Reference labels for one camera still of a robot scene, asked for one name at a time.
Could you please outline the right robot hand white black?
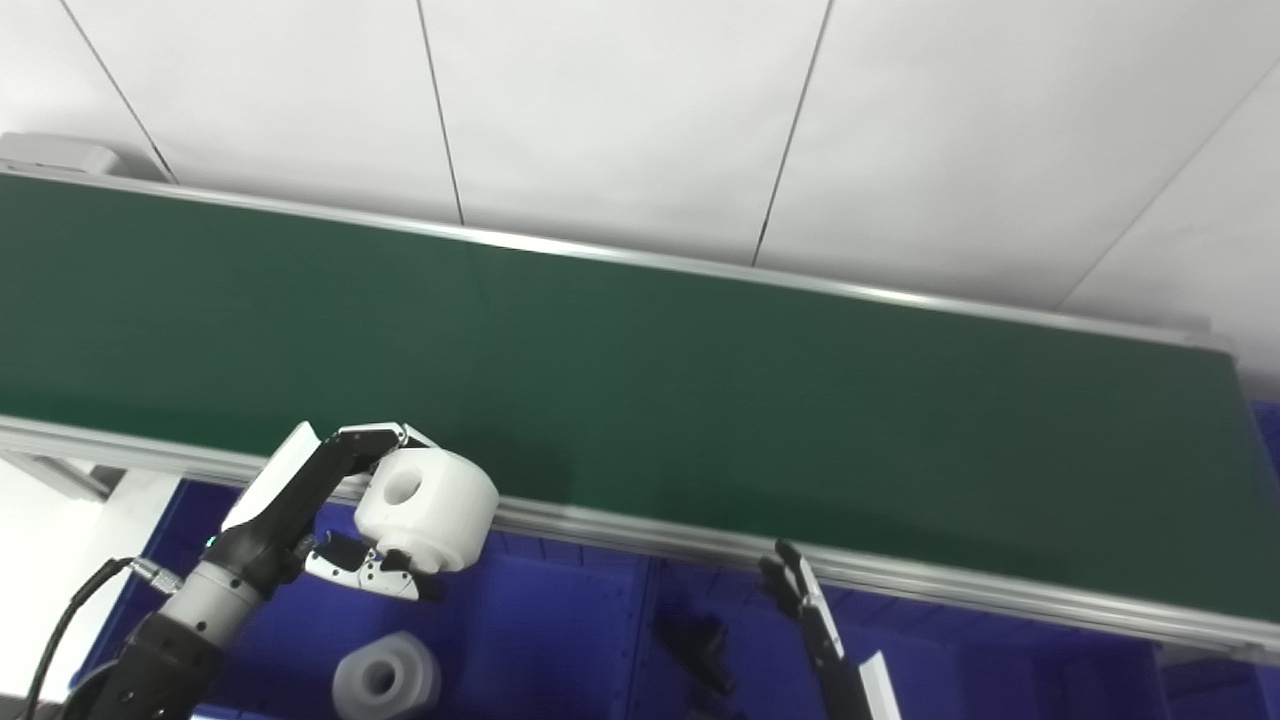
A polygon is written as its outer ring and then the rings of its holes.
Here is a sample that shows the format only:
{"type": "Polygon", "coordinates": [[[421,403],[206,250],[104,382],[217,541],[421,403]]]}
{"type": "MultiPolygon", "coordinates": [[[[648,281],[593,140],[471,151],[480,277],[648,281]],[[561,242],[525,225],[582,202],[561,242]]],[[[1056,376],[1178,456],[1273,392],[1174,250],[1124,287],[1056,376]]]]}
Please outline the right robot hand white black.
{"type": "Polygon", "coordinates": [[[900,719],[884,655],[876,651],[860,661],[849,657],[826,593],[800,548],[778,539],[758,568],[763,591],[800,630],[826,717],[900,719]]]}

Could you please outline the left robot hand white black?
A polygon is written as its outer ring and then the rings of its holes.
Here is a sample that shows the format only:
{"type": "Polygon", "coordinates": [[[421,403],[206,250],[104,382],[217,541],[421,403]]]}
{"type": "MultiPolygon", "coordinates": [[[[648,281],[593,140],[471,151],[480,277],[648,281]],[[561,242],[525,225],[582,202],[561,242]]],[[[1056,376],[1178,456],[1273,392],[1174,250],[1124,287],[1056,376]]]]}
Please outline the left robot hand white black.
{"type": "Polygon", "coordinates": [[[397,421],[342,427],[325,439],[301,421],[241,493],[202,560],[247,580],[266,600],[307,573],[397,600],[442,602],[445,583],[413,570],[407,553],[315,530],[315,518],[344,480],[371,473],[394,451],[431,446],[397,421]]]}

